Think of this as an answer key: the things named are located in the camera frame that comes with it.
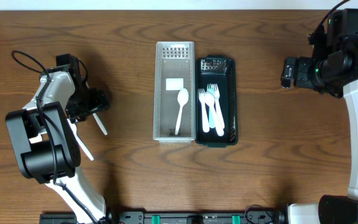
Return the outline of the white plastic fork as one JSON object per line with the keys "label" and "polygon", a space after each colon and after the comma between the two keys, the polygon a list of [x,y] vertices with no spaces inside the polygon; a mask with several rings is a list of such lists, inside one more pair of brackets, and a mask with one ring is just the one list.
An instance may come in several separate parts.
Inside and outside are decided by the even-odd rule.
{"label": "white plastic fork", "polygon": [[205,90],[203,88],[198,89],[199,101],[201,103],[202,128],[203,128],[204,133],[208,133],[210,128],[209,128],[209,122],[208,122],[208,115],[206,113],[206,103],[205,103],[205,99],[204,99],[204,93],[205,93]]}
{"label": "white plastic fork", "polygon": [[219,102],[219,98],[220,98],[219,88],[218,88],[218,85],[216,83],[213,85],[213,87],[214,87],[216,113],[217,113],[217,116],[219,118],[219,122],[221,124],[221,127],[224,129],[225,128],[224,118],[223,118],[223,115],[222,115],[222,112],[221,112],[221,106],[220,106],[220,102]]}

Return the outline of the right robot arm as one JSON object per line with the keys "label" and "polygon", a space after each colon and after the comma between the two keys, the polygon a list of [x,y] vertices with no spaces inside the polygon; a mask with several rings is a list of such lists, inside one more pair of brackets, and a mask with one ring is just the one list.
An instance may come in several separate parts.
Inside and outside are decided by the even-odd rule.
{"label": "right robot arm", "polygon": [[346,196],[323,195],[316,203],[293,203],[278,223],[358,223],[358,9],[332,8],[308,36],[311,57],[288,57],[283,88],[307,88],[344,98],[351,133],[351,175]]}

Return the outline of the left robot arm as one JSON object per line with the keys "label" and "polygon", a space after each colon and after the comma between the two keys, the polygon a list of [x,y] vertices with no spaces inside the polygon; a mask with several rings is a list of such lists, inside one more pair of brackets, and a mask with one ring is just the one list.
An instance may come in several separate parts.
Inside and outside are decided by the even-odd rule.
{"label": "left robot arm", "polygon": [[46,223],[117,223],[104,197],[80,169],[81,153],[92,155],[78,137],[76,123],[108,110],[103,91],[88,86],[84,63],[71,54],[58,55],[56,67],[39,70],[40,86],[5,122],[21,174],[54,190],[73,210],[68,219],[42,217]]}

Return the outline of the pale blue plastic fork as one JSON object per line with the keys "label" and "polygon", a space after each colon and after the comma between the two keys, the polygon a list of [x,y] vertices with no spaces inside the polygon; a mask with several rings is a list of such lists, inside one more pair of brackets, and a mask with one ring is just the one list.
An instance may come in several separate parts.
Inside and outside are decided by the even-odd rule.
{"label": "pale blue plastic fork", "polygon": [[214,94],[214,88],[211,86],[211,84],[207,84],[206,104],[209,106],[209,127],[212,129],[216,127],[214,116],[213,116],[213,110],[214,110],[213,94]]}

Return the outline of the white plastic spoon angled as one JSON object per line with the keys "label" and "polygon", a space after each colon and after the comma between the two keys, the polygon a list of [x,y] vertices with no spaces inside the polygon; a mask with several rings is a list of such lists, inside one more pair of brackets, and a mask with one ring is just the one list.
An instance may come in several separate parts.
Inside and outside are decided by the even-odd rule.
{"label": "white plastic spoon angled", "polygon": [[106,128],[105,128],[103,122],[101,121],[101,119],[100,119],[99,116],[97,115],[97,113],[93,113],[93,117],[94,117],[96,123],[98,124],[100,130],[103,132],[103,134],[104,134],[105,136],[107,136],[107,135],[108,135],[108,132],[107,132],[107,130],[106,130]]}

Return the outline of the white plastic spoon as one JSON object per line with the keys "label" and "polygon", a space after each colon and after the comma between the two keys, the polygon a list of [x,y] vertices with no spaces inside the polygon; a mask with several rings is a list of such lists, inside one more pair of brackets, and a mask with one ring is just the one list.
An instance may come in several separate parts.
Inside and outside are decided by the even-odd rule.
{"label": "white plastic spoon", "polygon": [[214,121],[215,121],[215,125],[216,125],[216,132],[217,132],[217,135],[219,137],[222,137],[224,135],[224,130],[223,128],[221,127],[221,124],[219,122],[219,118],[217,116],[217,113],[216,113],[216,110],[214,108],[213,110],[213,116],[214,116]]}
{"label": "white plastic spoon", "polygon": [[178,132],[180,130],[180,124],[181,124],[181,116],[182,116],[182,111],[183,111],[183,107],[187,104],[189,99],[189,93],[188,90],[186,88],[182,88],[179,93],[178,93],[178,103],[180,105],[180,109],[178,112],[178,117],[177,117],[177,122],[176,122],[176,126],[175,126],[175,135],[178,135]]}
{"label": "white plastic spoon", "polygon": [[86,156],[88,157],[89,160],[93,161],[94,157],[91,154],[90,150],[86,147],[86,145],[84,144],[84,142],[81,140],[81,138],[78,136],[78,132],[77,132],[77,125],[75,123],[72,123],[69,119],[67,119],[68,124],[71,128],[71,130],[73,131],[74,137],[77,141],[77,143],[79,144],[79,146],[81,147],[82,151],[86,154]]}

